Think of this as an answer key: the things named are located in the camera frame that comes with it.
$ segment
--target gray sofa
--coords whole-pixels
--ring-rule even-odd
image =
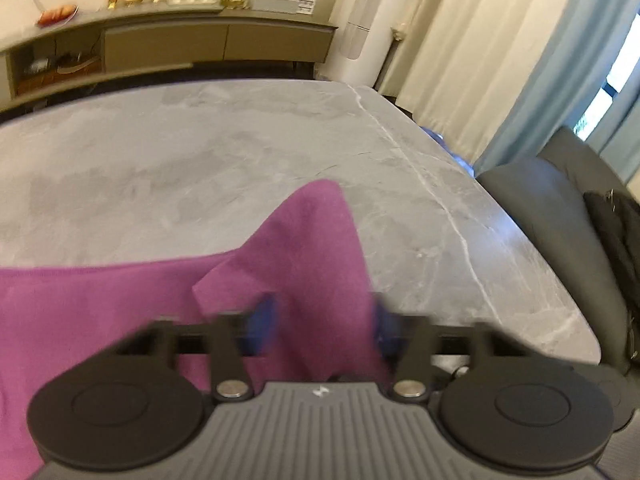
[[[574,298],[600,343],[602,362],[640,381],[628,358],[625,301],[582,199],[588,190],[627,192],[624,184],[568,128],[558,130],[538,156],[485,171],[478,182]]]

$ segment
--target purple fabric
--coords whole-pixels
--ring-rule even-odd
[[[159,316],[201,322],[277,298],[278,328],[254,385],[325,381],[334,374],[386,380],[373,341],[366,264],[339,186],[291,195],[247,242],[213,256],[68,269],[0,269],[0,476],[23,480],[41,464],[26,409],[47,381]],[[202,360],[181,371],[206,386]]]

